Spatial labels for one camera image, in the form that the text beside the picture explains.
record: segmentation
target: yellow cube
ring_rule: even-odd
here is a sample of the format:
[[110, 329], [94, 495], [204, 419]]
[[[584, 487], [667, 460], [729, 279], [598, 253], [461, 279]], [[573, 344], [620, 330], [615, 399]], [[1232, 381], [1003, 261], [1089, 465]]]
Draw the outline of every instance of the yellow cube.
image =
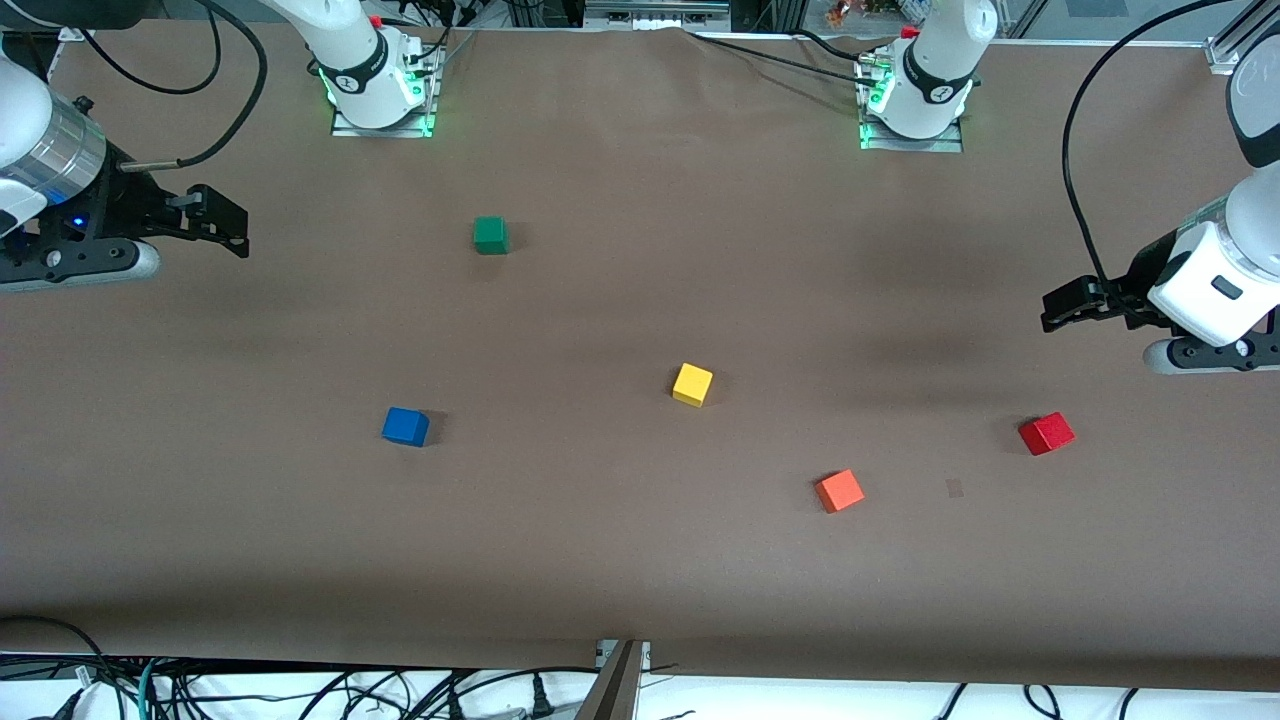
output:
[[671, 396], [681, 402], [701, 407], [707, 400], [707, 391], [712, 387], [712, 373], [685, 363], [676, 375], [676, 387], [671, 388]]

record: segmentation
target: black cable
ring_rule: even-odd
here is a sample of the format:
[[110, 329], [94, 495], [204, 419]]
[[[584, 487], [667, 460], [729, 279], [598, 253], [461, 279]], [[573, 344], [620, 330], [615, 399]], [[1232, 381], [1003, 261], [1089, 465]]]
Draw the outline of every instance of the black cable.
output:
[[451, 29], [453, 29], [453, 28], [451, 28], [451, 27], [444, 28], [444, 32], [440, 33], [440, 37], [435, 42], [433, 42], [430, 47], [428, 47], [426, 50], [422, 50], [417, 55], [412, 55], [408, 59], [408, 61], [410, 63], [416, 63], [419, 60], [425, 60], [426, 58], [429, 58], [431, 55], [431, 53], [435, 53], [436, 50], [439, 50], [442, 45], [444, 45], [445, 42], [448, 42], [448, 40], [449, 40], [449, 31]]
[[[1041, 707], [1041, 705], [1036, 702], [1036, 698], [1032, 697], [1033, 687], [1042, 688], [1044, 691], [1044, 694], [1048, 696], [1050, 703], [1053, 706], [1052, 712], [1050, 712], [1046, 707]], [[1057, 696], [1053, 694], [1053, 688], [1048, 685], [1023, 685], [1023, 697], [1027, 698], [1027, 705], [1032, 706], [1036, 712], [1039, 712], [1050, 720], [1062, 720], [1062, 710], [1057, 706]]]
[[428, 707], [431, 706], [433, 702], [435, 702], [438, 697], [444, 694], [451, 683], [457, 684], [458, 682], [465, 680], [475, 674], [476, 674], [475, 670], [454, 670], [449, 673], [443, 680], [436, 683], [435, 687], [428, 691], [421, 700], [419, 700], [412, 707], [408, 708], [408, 712], [404, 714], [404, 720], [416, 720], [422, 715], [422, 712], [426, 711]]
[[[577, 666], [557, 666], [557, 667], [534, 667], [530, 670], [517, 670], [515, 673], [507, 673], [506, 675], [498, 675], [497, 678], [489, 678], [488, 680], [481, 680], [474, 685], [470, 685], [462, 691], [457, 692], [457, 698], [461, 700], [462, 696], [479, 691], [480, 688], [492, 685], [494, 683], [500, 683], [503, 680], [509, 680], [512, 678], [524, 678], [526, 675], [547, 674], [547, 673], [590, 673], [598, 675], [600, 671], [595, 667], [577, 667]], [[426, 720], [431, 720], [436, 714], [444, 710], [452, 698], [445, 700], [443, 703], [436, 705], [434, 710], [426, 714]]]
[[951, 691], [951, 700], [947, 701], [946, 707], [942, 708], [942, 712], [938, 715], [937, 720], [947, 720], [948, 717], [951, 717], [951, 711], [956, 708], [956, 703], [960, 702], [960, 696], [964, 694], [964, 691], [968, 687], [969, 683], [960, 683], [959, 685], [956, 685], [956, 689]]
[[399, 703], [390, 702], [387, 698], [383, 698], [383, 697], [379, 697], [379, 696], [374, 694], [374, 691], [376, 691], [381, 685], [385, 685], [393, 678], [401, 678], [401, 679], [403, 679], [403, 675], [404, 675], [403, 671], [396, 670], [396, 671], [388, 674], [381, 680], [378, 680], [372, 685], [369, 685], [367, 688], [358, 689], [356, 692], [355, 697], [348, 697], [347, 698], [347, 707], [342, 712], [342, 720], [348, 720], [351, 717], [351, 714], [356, 710], [356, 707], [358, 707], [361, 702], [364, 702], [366, 700], [370, 700], [370, 698], [372, 698], [375, 702], [385, 702], [387, 705], [390, 705], [396, 710], [399, 710], [401, 711], [401, 716], [403, 717], [404, 714], [408, 712], [407, 707], [402, 707]]
[[543, 684], [541, 673], [534, 673], [534, 708], [529, 714], [532, 720], [541, 720], [556, 714], [556, 707], [547, 700], [547, 685]]
[[[421, 5], [420, 0], [413, 0], [412, 3], [410, 3], [410, 5], [413, 5], [413, 8], [417, 10], [417, 17], [422, 18], [422, 26], [424, 27], [430, 27], [431, 26], [431, 20], [426, 19], [426, 13], [422, 12], [422, 5]], [[449, 23], [444, 22], [444, 18], [440, 17], [439, 10], [436, 10], [435, 8], [429, 8], [429, 9], [431, 10], [431, 14], [435, 15], [435, 19], [442, 26], [445, 26], [445, 27], [449, 26]]]
[[[124, 688], [120, 687], [120, 682], [122, 680], [127, 682], [128, 678], [125, 678], [122, 673], [116, 671], [116, 667], [106, 659], [105, 655], [102, 655], [102, 648], [99, 647], [96, 642], [93, 642], [93, 638], [88, 637], [88, 633], [86, 633], [84, 630], [77, 628], [76, 625], [73, 625], [73, 624], [70, 624], [70, 623], [68, 623], [65, 620], [59, 620], [56, 618], [46, 618], [44, 615], [4, 615], [4, 616], [0, 616], [0, 625], [4, 625], [5, 623], [18, 623], [18, 624], [22, 624], [22, 623], [33, 623], [33, 624], [41, 624], [41, 625], [52, 625], [55, 628], [61, 628], [61, 629], [64, 629], [64, 630], [74, 634], [76, 637], [78, 637], [81, 639], [81, 642], [83, 642], [86, 646], [88, 646], [90, 652], [93, 653], [93, 659], [97, 661], [96, 667], [99, 667], [100, 670], [102, 670], [102, 673], [106, 675], [106, 678], [109, 680], [108, 684], [111, 685], [113, 688], [115, 688], [115, 701], [116, 701], [116, 705], [118, 705], [118, 707], [120, 710], [120, 720], [125, 720], [125, 716], [124, 716], [124, 696], [127, 694], [128, 691], [125, 691]], [[91, 667], [95, 666], [91, 662], [84, 662], [84, 661], [81, 661], [81, 662], [83, 665], [88, 665]]]
[[61, 664], [55, 665], [52, 667], [52, 670], [50, 670], [49, 667], [37, 667], [36, 670], [22, 670], [22, 671], [14, 673], [12, 675], [0, 675], [0, 682], [4, 682], [4, 680], [17, 680], [19, 678], [31, 678], [33, 675], [46, 675], [46, 674], [49, 676], [45, 678], [45, 679], [46, 680], [52, 680], [54, 678], [58, 676], [58, 673], [65, 670], [67, 667], [70, 667], [70, 665], [68, 665], [65, 662], [61, 662]]
[[1066, 197], [1071, 202], [1071, 213], [1075, 215], [1076, 224], [1080, 225], [1080, 236], [1084, 238], [1084, 250], [1089, 254], [1089, 261], [1093, 263], [1093, 272], [1098, 275], [1098, 284], [1102, 288], [1103, 295], [1106, 295], [1108, 302], [1114, 302], [1125, 315], [1140, 322], [1144, 325], [1156, 327], [1170, 327], [1169, 322], [1153, 322], [1151, 318], [1142, 316], [1137, 310], [1129, 306], [1123, 297], [1116, 292], [1107, 278], [1106, 270], [1102, 269], [1102, 259], [1098, 256], [1098, 249], [1093, 245], [1093, 233], [1089, 231], [1089, 223], [1084, 219], [1084, 211], [1080, 209], [1080, 201], [1075, 196], [1075, 186], [1071, 183], [1071, 127], [1075, 124], [1075, 115], [1080, 109], [1080, 101], [1084, 99], [1084, 91], [1089, 88], [1093, 78], [1098, 76], [1102, 67], [1115, 56], [1125, 45], [1132, 42], [1138, 36], [1149, 31], [1151, 28], [1166, 23], [1174, 18], [1185, 15], [1199, 10], [1202, 8], [1210, 8], [1212, 5], [1221, 5], [1224, 3], [1231, 3], [1233, 0], [1196, 0], [1183, 5], [1181, 8], [1172, 9], [1161, 15], [1142, 23], [1133, 32], [1121, 37], [1115, 45], [1107, 49], [1106, 53], [1098, 58], [1098, 61], [1093, 64], [1093, 68], [1084, 76], [1084, 81], [1080, 83], [1080, 88], [1075, 92], [1075, 99], [1071, 101], [1071, 109], [1066, 114], [1066, 123], [1062, 126], [1062, 184], [1066, 186]]
[[858, 55], [854, 55], [854, 54], [850, 54], [850, 53], [845, 53], [844, 50], [833, 46], [832, 44], [829, 44], [826, 40], [818, 37], [813, 32], [809, 32], [808, 29], [796, 28], [796, 29], [788, 32], [787, 35], [797, 35], [800, 37], [808, 37], [809, 40], [814, 41], [818, 45], [818, 47], [822, 47], [823, 50], [826, 50], [827, 53], [829, 53], [829, 54], [840, 58], [841, 60], [849, 60], [851, 63], [856, 63], [858, 61]]
[[307, 715], [311, 715], [311, 711], [315, 710], [317, 705], [320, 705], [321, 700], [324, 700], [324, 696], [332, 693], [334, 688], [344, 683], [347, 678], [351, 678], [352, 675], [355, 675], [355, 673], [342, 673], [333, 680], [329, 680], [329, 684], [320, 688], [320, 692], [317, 692], [311, 698], [311, 702], [308, 702], [307, 706], [302, 708], [302, 714], [298, 715], [298, 720], [306, 720]]
[[709, 42], [712, 45], [718, 45], [721, 47], [727, 47], [730, 50], [736, 50], [739, 53], [745, 53], [748, 55], [755, 55], [756, 58], [763, 58], [765, 60], [772, 60], [774, 63], [781, 63], [783, 65], [791, 65], [792, 68], [800, 68], [801, 70], [809, 70], [810, 73], [818, 73], [820, 76], [833, 77], [833, 78], [837, 78], [837, 79], [846, 79], [846, 81], [852, 82], [855, 85], [865, 85], [868, 87], [876, 85], [876, 81], [873, 81], [872, 78], [860, 78], [860, 77], [854, 77], [854, 76], [846, 76], [844, 73], [832, 72], [832, 70], [823, 69], [823, 68], [815, 68], [813, 65], [806, 65], [804, 63], [797, 63], [795, 60], [787, 60], [786, 58], [778, 58], [777, 55], [769, 55], [768, 53], [760, 53], [759, 50], [751, 50], [750, 47], [742, 47], [741, 45], [733, 45], [731, 42], [724, 42], [723, 40], [717, 40], [714, 37], [705, 37], [705, 36], [696, 35], [696, 33], [691, 33], [691, 37], [696, 37], [698, 40], [701, 40], [703, 42]]
[[141, 85], [142, 87], [154, 92], [163, 92], [165, 95], [191, 95], [193, 92], [200, 92], [201, 90], [209, 87], [209, 85], [214, 82], [214, 78], [218, 77], [218, 72], [223, 67], [223, 38], [221, 35], [219, 35], [218, 32], [218, 18], [214, 17], [212, 10], [209, 10], [206, 8], [205, 12], [209, 13], [209, 27], [214, 33], [214, 67], [209, 70], [209, 74], [205, 77], [205, 79], [197, 82], [191, 87], [164, 87], [161, 85], [147, 82], [140, 78], [138, 76], [131, 73], [129, 70], [124, 69], [124, 67], [122, 67], [119, 63], [115, 61], [115, 58], [108, 55], [106, 50], [104, 50], [102, 46], [97, 44], [97, 40], [95, 40], [93, 36], [90, 35], [87, 29], [79, 28], [79, 33], [84, 36], [84, 42], [88, 42], [88, 46], [93, 49], [93, 53], [97, 53], [97, 56], [101, 58], [102, 61], [105, 61], [108, 65], [110, 65], [113, 70], [124, 76], [124, 79], [134, 85]]
[[218, 14], [224, 20], [230, 23], [230, 26], [234, 27], [241, 35], [243, 35], [244, 40], [248, 40], [248, 44], [253, 46], [253, 53], [257, 55], [257, 77], [253, 79], [253, 90], [250, 91], [248, 99], [244, 100], [244, 106], [241, 108], [241, 111], [236, 115], [236, 119], [232, 120], [232, 124], [227, 128], [227, 131], [223, 132], [221, 137], [215, 140], [214, 143], [210, 145], [204, 151], [197, 152], [191, 158], [179, 158], [169, 163], [163, 163], [160, 168], [156, 168], [155, 163], [125, 163], [120, 165], [120, 169], [125, 172], [189, 168], [192, 165], [198, 165], [200, 163], [204, 163], [205, 160], [212, 158], [223, 147], [225, 147], [228, 142], [230, 142], [232, 137], [234, 137], [237, 132], [239, 132], [239, 128], [244, 124], [244, 120], [248, 119], [250, 113], [253, 111], [253, 108], [257, 105], [259, 99], [262, 96], [262, 88], [266, 87], [266, 50], [262, 47], [262, 44], [259, 41], [257, 36], [253, 35], [253, 31], [251, 31], [248, 26], [241, 22], [239, 18], [227, 12], [225, 8], [223, 8], [214, 0], [196, 0], [196, 3], [200, 3], [201, 5], [205, 6], [206, 10]]
[[1120, 715], [1116, 720], [1126, 720], [1129, 717], [1129, 703], [1133, 702], [1133, 696], [1138, 694], [1139, 688], [1129, 688], [1124, 693], [1124, 700], [1120, 701]]

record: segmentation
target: metal bracket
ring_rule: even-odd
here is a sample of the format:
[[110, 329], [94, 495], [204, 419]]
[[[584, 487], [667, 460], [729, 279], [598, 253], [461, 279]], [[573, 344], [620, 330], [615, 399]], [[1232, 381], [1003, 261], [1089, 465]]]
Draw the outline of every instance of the metal bracket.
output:
[[1153, 345], [1146, 359], [1148, 366], [1166, 374], [1275, 370], [1280, 368], [1276, 311], [1267, 315], [1266, 331], [1251, 331], [1225, 347], [1181, 336]]
[[1229, 76], [1235, 72], [1240, 56], [1275, 24], [1277, 15], [1280, 15], [1280, 0], [1249, 3], [1221, 32], [1204, 41], [1204, 56], [1208, 59], [1210, 72], [1216, 76]]
[[613, 641], [609, 651], [596, 648], [608, 659], [604, 669], [591, 684], [591, 692], [582, 701], [573, 720], [632, 720], [636, 714], [636, 694], [640, 692], [640, 674], [648, 662], [648, 643], [640, 641]]

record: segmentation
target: red cube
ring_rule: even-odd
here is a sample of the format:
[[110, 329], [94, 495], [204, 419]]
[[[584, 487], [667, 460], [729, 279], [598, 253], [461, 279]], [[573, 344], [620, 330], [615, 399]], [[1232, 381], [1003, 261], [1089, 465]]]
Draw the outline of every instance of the red cube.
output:
[[1023, 442], [1027, 443], [1027, 450], [1030, 450], [1032, 455], [1044, 455], [1075, 439], [1075, 430], [1066, 424], [1066, 418], [1061, 413], [1032, 420], [1018, 428], [1018, 434], [1023, 436]]
[[864, 497], [861, 486], [852, 470], [841, 470], [818, 483], [818, 500], [827, 512], [840, 512], [845, 507], [860, 502]]

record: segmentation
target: blue cube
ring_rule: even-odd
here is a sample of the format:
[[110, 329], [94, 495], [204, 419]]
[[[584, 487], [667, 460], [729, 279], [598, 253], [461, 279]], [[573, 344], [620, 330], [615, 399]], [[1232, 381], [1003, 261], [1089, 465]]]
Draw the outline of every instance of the blue cube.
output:
[[399, 445], [422, 447], [426, 443], [426, 427], [431, 421], [419, 410], [392, 407], [383, 423], [383, 437]]

